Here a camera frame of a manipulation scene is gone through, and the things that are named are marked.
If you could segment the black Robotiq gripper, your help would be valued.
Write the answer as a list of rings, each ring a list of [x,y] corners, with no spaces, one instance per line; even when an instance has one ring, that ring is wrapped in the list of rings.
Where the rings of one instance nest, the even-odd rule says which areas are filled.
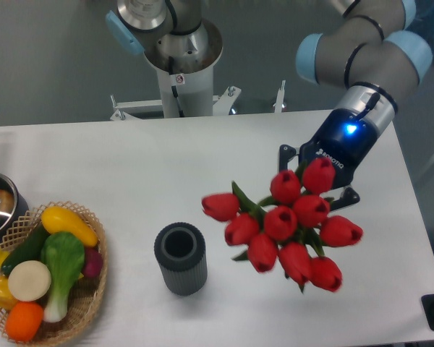
[[[295,170],[302,161],[331,160],[336,171],[334,190],[327,196],[331,215],[360,202],[357,190],[347,185],[351,184],[355,170],[378,139],[377,130],[365,118],[369,112],[368,109],[360,113],[335,109],[300,148],[282,144],[278,149],[278,172]]]

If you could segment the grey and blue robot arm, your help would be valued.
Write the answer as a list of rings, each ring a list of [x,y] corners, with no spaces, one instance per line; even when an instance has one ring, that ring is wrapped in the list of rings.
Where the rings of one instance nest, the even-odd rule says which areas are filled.
[[[312,34],[299,45],[298,75],[346,93],[312,138],[278,152],[289,161],[329,158],[341,189],[332,210],[353,205],[354,172],[397,114],[399,103],[421,83],[433,61],[428,43],[408,27],[413,1],[340,1],[343,25],[333,34]],[[239,90],[213,94],[213,68],[220,59],[220,32],[202,16],[199,1],[118,1],[106,25],[119,45],[144,56],[156,70],[166,118],[217,116],[231,112]]]

